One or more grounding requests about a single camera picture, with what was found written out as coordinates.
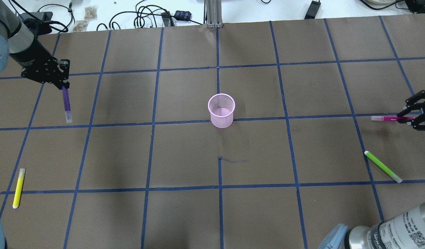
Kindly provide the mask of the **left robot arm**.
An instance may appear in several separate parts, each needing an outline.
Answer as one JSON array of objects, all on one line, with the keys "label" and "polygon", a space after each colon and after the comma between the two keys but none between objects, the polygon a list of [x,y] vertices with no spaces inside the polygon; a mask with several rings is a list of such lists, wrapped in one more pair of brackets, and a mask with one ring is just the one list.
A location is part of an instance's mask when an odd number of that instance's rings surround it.
[{"label": "left robot arm", "polygon": [[70,60],[58,60],[37,36],[0,0],[0,73],[12,58],[21,67],[21,77],[69,89]]}]

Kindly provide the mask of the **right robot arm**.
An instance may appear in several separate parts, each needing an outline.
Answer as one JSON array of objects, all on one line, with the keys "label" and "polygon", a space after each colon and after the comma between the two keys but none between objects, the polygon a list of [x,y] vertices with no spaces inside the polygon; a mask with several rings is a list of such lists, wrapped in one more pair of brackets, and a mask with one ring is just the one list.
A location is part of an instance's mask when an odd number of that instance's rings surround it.
[{"label": "right robot arm", "polygon": [[[425,90],[405,100],[395,116],[373,116],[374,121],[407,123],[425,131]],[[425,202],[372,227],[338,224],[323,239],[320,249],[425,249]]]}]

